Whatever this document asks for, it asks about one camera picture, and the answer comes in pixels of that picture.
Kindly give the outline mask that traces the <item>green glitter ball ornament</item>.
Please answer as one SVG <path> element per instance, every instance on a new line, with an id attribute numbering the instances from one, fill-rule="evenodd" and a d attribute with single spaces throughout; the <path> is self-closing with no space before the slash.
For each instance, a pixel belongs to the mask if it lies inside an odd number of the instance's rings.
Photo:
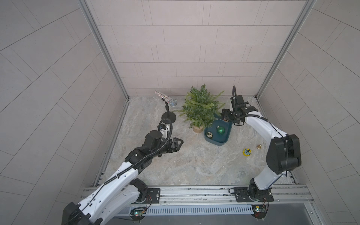
<path id="1" fill-rule="evenodd" d="M 226 132 L 226 129 L 222 126 L 217 126 L 216 131 L 218 134 L 223 135 Z"/>

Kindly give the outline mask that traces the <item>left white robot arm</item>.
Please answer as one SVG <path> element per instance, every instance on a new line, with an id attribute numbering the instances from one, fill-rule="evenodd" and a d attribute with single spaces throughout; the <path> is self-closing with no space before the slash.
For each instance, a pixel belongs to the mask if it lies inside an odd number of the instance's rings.
<path id="1" fill-rule="evenodd" d="M 172 138 L 173 123 L 169 118 L 159 122 L 158 129 L 145 137 L 142 146 L 132 150 L 118 170 L 92 194 L 78 204 L 69 203 L 63 210 L 63 225 L 105 225 L 132 203 L 143 203 L 148 186 L 138 175 L 153 158 L 178 152 L 183 140 Z"/>

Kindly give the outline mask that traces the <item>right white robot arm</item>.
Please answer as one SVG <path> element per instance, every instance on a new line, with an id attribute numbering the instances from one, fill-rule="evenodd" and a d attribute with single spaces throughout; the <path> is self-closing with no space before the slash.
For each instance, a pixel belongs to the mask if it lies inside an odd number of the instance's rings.
<path id="1" fill-rule="evenodd" d="M 282 176 L 302 165 L 300 140 L 297 135 L 289 135 L 263 117 L 259 110 L 237 95 L 232 88 L 232 110 L 223 109 L 221 118 L 235 126 L 250 125 L 268 145 L 265 168 L 249 182 L 247 194 L 258 202 L 269 194 L 272 185 Z"/>

